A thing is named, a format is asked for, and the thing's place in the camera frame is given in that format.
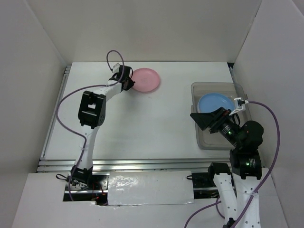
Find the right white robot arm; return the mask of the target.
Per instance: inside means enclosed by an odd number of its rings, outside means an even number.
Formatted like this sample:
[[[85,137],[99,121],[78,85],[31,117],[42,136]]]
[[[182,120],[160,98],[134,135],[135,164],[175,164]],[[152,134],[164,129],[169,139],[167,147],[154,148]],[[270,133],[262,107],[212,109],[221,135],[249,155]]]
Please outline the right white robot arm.
[[[256,121],[236,124],[231,111],[223,107],[211,113],[191,113],[201,130],[220,133],[233,149],[230,165],[213,162],[208,168],[207,181],[218,188],[225,218],[225,228],[259,228],[259,196],[262,163],[258,148],[263,142],[264,128]]]

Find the blue plastic plate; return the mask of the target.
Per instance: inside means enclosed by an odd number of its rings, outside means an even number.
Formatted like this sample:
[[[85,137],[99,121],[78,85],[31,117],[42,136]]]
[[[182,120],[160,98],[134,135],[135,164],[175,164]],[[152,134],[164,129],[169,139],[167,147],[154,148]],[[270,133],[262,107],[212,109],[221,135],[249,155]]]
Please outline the blue plastic plate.
[[[197,111],[199,113],[211,113],[221,107],[231,111],[235,109],[234,103],[227,96],[220,93],[208,93],[199,99]]]

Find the white foam cover panel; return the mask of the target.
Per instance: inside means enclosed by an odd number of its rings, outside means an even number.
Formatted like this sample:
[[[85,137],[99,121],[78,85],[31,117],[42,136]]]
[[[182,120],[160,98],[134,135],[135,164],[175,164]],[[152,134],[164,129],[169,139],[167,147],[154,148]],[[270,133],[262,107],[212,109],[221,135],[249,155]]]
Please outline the white foam cover panel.
[[[182,205],[194,203],[190,171],[111,172],[110,206]]]

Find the clear plastic bin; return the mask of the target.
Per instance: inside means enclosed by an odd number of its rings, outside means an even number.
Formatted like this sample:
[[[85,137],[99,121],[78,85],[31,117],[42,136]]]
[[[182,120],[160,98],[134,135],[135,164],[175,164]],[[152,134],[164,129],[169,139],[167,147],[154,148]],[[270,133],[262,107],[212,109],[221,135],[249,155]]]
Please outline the clear plastic bin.
[[[243,95],[243,89],[240,86],[235,86],[233,83],[201,83],[196,82],[191,86],[192,92],[192,112],[198,113],[197,104],[199,99],[208,94],[208,93],[220,93],[228,98],[234,103],[234,99],[238,97],[242,97],[245,99]],[[233,121],[238,125],[242,126],[245,122],[251,120],[247,111],[240,112],[238,114],[232,115]],[[251,154],[256,153],[256,150],[236,150],[232,144],[229,143],[227,139],[225,139],[219,132],[210,133],[209,128],[202,131],[198,125],[196,125],[196,135],[197,135],[197,143],[201,149],[204,150],[225,150],[232,151],[236,154]]]

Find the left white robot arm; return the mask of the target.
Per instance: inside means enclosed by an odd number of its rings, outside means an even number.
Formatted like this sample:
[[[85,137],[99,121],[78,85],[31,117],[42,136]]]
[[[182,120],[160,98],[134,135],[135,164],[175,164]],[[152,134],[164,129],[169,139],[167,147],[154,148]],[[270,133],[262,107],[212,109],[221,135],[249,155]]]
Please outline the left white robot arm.
[[[78,119],[81,134],[85,137],[81,154],[71,170],[71,181],[76,182],[82,189],[93,186],[93,150],[95,139],[100,126],[105,121],[106,103],[122,91],[131,89],[135,82],[132,80],[133,69],[130,66],[115,65],[114,73],[106,86],[94,91],[84,91],[82,94]]]

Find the pink plastic plate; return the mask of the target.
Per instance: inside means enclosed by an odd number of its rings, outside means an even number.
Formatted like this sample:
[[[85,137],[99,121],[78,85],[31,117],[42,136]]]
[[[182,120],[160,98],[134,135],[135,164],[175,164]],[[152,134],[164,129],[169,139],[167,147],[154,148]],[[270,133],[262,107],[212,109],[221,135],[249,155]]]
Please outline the pink plastic plate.
[[[159,74],[150,68],[135,70],[132,80],[134,81],[133,89],[143,93],[157,89],[161,82]]]

